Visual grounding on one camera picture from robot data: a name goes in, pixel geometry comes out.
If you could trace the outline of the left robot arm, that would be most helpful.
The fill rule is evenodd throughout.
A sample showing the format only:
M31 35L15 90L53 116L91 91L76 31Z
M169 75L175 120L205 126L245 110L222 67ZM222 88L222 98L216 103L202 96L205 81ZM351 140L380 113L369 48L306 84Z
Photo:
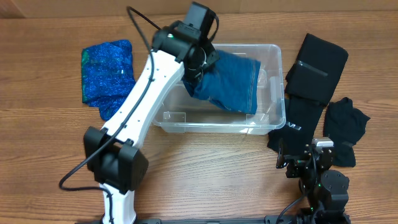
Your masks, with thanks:
M134 223L134 191L149 161L140 151L165 97L181 79L198 83L218 59L212 37L186 25L157 31L145 70L120 109L101 129L87 129L85 165L104 196L102 223Z

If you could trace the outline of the large folded black garment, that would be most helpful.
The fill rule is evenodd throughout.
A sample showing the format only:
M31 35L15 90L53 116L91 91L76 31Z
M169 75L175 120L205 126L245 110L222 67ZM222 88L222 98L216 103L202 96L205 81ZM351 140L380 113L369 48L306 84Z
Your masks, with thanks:
M308 33L286 76L285 92L326 106L347 59L344 48Z

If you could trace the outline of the long black garment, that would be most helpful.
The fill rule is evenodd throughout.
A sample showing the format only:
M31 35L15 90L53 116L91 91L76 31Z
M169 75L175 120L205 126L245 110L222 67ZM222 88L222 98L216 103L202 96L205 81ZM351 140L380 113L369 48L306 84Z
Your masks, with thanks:
M281 129L268 133L267 147L278 152L279 140L282 139L286 154L298 156L306 151L307 144L312 143L324 106L317 101L296 96L290 96L285 105L287 121Z

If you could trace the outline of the clear plastic storage bin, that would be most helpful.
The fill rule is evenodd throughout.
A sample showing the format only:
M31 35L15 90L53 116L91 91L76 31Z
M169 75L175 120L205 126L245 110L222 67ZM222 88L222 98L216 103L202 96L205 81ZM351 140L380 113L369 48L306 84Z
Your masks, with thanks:
M166 96L152 123L167 133L265 135L282 128L286 115L280 48L274 44L215 44L214 47L260 61L256 113L233 113L192 98L179 81Z

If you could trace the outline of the blue denim jeans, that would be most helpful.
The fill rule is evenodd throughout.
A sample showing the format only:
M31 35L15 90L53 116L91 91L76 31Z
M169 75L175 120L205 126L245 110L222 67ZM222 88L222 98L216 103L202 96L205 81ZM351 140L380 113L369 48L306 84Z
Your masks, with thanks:
M196 83L184 81L188 94L222 110L255 114L260 61L218 51L220 59Z

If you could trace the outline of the blue sequin fabric bundle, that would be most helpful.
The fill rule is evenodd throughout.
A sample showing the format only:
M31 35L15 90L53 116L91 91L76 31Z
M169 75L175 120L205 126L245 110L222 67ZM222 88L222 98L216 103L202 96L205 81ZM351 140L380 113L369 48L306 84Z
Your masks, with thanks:
M98 108L102 120L109 120L120 109L135 84L129 40L103 42L82 50L82 102Z

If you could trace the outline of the small black garment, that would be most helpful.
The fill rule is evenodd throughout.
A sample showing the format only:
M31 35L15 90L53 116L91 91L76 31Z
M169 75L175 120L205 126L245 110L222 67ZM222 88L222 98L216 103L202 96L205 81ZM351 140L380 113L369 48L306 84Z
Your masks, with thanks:
M354 167L356 165L353 146L364 136L366 124L371 118L353 107L353 101L344 97L331 102L325 114L324 137L334 143L334 166Z

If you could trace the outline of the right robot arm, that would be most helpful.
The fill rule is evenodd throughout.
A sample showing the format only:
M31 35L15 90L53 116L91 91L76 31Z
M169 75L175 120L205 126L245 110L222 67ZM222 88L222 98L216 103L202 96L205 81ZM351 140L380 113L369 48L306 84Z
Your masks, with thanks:
M334 143L329 138L312 140L299 156L288 155L283 140L279 141L276 168L286 168L286 177L298 178L302 193L277 218L266 218L268 223L350 223L345 214L348 203L349 178L331 170Z

